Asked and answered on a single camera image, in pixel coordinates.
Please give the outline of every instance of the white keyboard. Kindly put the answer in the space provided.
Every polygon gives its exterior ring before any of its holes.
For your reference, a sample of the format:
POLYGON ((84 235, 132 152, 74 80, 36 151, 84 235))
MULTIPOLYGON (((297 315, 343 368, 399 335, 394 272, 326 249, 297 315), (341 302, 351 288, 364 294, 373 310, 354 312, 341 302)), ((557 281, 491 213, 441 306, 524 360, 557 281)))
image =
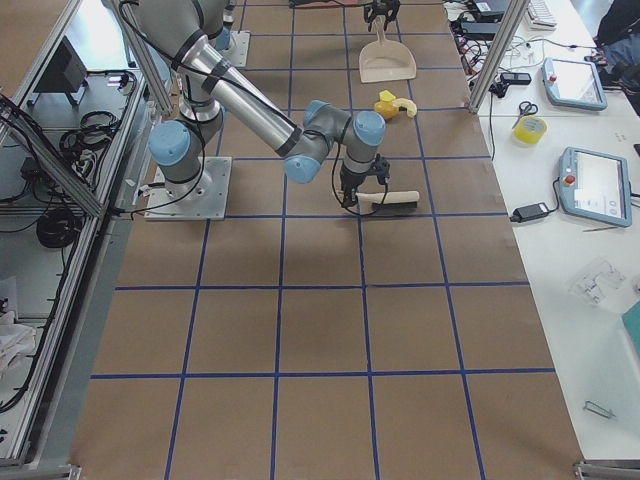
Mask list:
POLYGON ((558 25, 545 0, 530 0, 525 17, 534 30, 555 30, 558 25))

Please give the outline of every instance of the tablet screen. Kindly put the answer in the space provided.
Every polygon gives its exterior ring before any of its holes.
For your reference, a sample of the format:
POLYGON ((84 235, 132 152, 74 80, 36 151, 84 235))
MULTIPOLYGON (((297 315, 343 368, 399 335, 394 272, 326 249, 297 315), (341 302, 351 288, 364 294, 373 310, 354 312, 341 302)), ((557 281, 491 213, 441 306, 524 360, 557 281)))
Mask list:
POLYGON ((553 71, 561 99, 586 103, 601 101, 590 64, 554 60, 553 71))
POLYGON ((576 152, 575 208, 615 218, 625 218, 620 162, 576 152))

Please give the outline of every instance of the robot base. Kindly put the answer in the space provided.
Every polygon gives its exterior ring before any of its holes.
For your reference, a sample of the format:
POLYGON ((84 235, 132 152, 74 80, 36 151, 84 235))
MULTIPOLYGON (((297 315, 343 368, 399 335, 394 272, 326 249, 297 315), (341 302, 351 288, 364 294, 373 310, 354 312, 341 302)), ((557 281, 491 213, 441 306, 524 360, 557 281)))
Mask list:
MULTIPOLYGON (((224 220, 231 177, 231 157, 205 157, 205 172, 212 183, 202 195, 197 195, 197 188, 188 198, 165 207, 145 212, 147 220, 224 220)), ((154 182, 164 182, 164 175, 158 168, 154 182)), ((157 188, 149 195, 148 208, 154 208, 174 200, 164 188, 157 188)))
POLYGON ((236 68, 246 67, 250 37, 251 33, 246 30, 232 31, 230 48, 221 50, 220 55, 229 60, 231 65, 236 68))

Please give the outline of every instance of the dustpan handle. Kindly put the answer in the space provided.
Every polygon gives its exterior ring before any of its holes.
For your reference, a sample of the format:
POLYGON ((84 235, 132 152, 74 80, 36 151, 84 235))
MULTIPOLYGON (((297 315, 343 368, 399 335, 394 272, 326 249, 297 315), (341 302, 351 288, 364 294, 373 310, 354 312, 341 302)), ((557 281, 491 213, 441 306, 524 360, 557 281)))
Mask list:
POLYGON ((384 36, 384 27, 382 24, 382 17, 378 16, 373 19, 373 26, 376 29, 376 36, 378 37, 378 42, 383 43, 386 38, 384 36))

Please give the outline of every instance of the dustpan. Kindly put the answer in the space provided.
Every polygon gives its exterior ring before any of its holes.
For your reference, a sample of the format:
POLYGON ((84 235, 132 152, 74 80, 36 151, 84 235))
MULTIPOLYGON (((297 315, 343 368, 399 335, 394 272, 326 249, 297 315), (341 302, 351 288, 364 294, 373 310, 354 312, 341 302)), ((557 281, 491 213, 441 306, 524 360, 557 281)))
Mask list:
POLYGON ((378 39, 360 52, 360 81, 362 83, 409 80, 416 78, 416 61, 411 51, 384 34, 382 17, 373 20, 378 39))

